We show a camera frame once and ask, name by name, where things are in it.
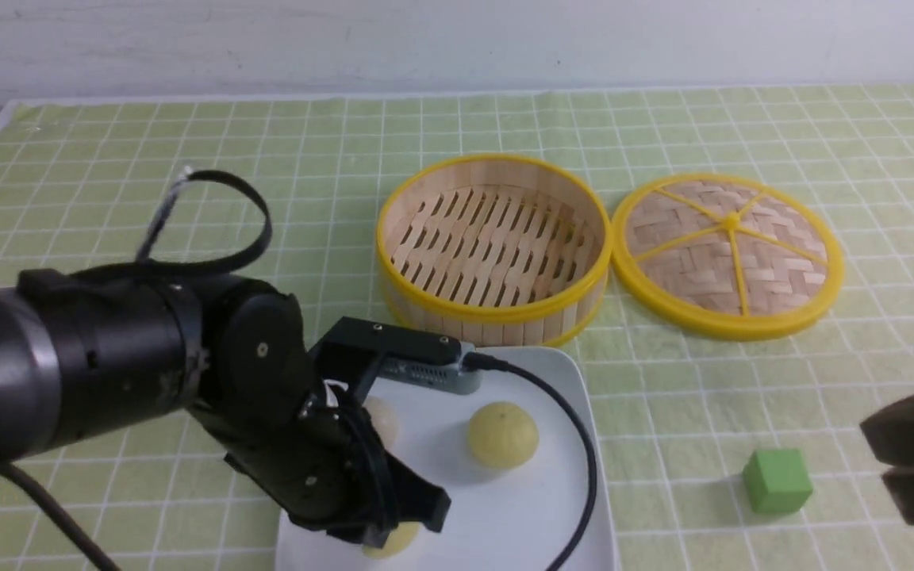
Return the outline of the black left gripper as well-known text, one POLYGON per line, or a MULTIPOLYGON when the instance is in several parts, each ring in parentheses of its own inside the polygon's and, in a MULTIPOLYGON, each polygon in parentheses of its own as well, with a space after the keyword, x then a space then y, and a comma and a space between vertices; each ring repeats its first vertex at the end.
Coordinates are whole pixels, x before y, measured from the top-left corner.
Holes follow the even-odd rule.
POLYGON ((340 383, 300 411, 273 397, 199 398, 195 418, 224 446, 226 462, 249 477, 309 531, 383 546, 400 523, 441 534, 447 491, 388 456, 369 413, 340 383))

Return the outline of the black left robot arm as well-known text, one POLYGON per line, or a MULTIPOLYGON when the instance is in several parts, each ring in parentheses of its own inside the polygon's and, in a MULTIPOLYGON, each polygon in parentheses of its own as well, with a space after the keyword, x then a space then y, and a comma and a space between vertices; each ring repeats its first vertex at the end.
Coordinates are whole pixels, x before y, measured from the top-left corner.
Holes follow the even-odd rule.
POLYGON ((185 409, 298 527, 380 545, 401 520, 394 462, 326 380, 297 299, 268 283, 23 271, 0 288, 0 474, 66 529, 17 460, 185 409))

